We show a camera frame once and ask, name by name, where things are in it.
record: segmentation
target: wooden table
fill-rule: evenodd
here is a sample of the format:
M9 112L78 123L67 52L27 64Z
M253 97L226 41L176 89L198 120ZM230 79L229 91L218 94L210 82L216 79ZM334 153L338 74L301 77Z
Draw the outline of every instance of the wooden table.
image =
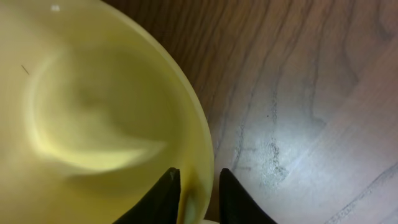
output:
M281 224L398 223L398 1L106 2L191 81L216 178Z

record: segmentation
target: plastic bowl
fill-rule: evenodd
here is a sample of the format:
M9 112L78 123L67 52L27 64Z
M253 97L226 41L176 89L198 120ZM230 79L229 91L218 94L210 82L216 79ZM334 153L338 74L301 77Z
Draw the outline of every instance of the plastic bowl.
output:
M203 219L210 132L153 37L97 0L3 0L0 31L2 223L112 223L169 167Z

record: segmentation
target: yellow bowl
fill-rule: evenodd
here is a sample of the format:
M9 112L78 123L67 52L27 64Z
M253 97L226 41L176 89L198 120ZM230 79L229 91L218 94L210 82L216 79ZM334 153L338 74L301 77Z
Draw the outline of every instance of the yellow bowl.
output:
M210 132L154 38L98 0L2 0L0 31L1 223L112 223L169 167L203 219Z

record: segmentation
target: wooden surface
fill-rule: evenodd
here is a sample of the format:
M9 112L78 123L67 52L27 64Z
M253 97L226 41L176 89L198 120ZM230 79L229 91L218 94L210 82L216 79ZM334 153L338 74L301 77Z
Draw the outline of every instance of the wooden surface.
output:
M216 178L280 224L398 223L398 1L106 2L190 80Z

